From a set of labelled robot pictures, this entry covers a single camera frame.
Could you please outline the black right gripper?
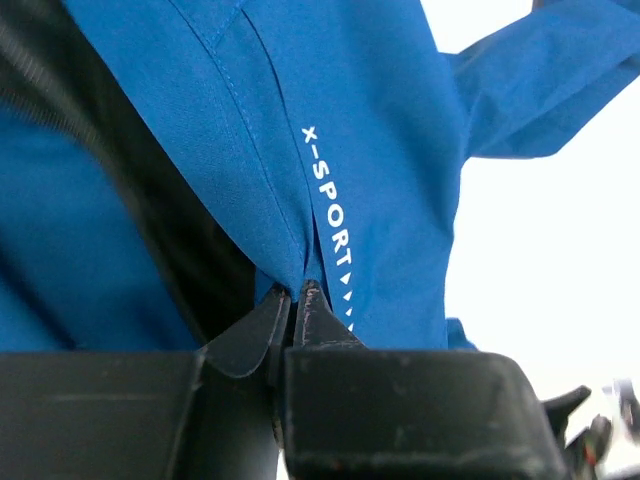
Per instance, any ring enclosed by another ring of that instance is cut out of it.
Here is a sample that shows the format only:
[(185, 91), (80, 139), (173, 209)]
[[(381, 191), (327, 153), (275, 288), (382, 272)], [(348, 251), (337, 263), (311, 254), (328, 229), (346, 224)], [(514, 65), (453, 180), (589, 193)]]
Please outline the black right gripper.
[[(583, 405), (591, 422), (567, 437), (571, 416)], [(615, 379), (596, 391), (580, 386), (543, 406), (571, 479), (639, 477), (639, 397), (631, 379)]]

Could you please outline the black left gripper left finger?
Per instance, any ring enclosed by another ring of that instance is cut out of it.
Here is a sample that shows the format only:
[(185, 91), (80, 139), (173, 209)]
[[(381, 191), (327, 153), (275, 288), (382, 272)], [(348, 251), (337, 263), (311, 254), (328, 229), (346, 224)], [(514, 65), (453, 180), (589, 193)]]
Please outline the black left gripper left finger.
[(273, 479), (272, 389), (290, 299), (193, 352), (5, 353), (5, 479)]

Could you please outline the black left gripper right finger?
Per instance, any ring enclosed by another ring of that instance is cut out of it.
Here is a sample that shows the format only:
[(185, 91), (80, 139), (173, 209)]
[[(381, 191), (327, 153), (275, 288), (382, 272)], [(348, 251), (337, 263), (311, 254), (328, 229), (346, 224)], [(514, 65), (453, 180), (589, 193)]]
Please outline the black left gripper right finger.
[(284, 354), (295, 479), (565, 479), (543, 407), (508, 357), (375, 350), (305, 283)]

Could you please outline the blue zip-up jacket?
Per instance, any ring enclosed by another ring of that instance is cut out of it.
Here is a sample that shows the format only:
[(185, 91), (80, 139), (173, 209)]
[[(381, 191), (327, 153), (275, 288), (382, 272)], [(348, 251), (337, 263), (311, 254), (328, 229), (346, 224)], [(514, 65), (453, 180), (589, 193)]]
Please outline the blue zip-up jacket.
[(556, 153), (638, 74), (635, 1), (456, 54), (417, 1), (5, 1), (1, 347), (192, 349), (315, 280), (367, 346), (469, 348), (465, 161)]

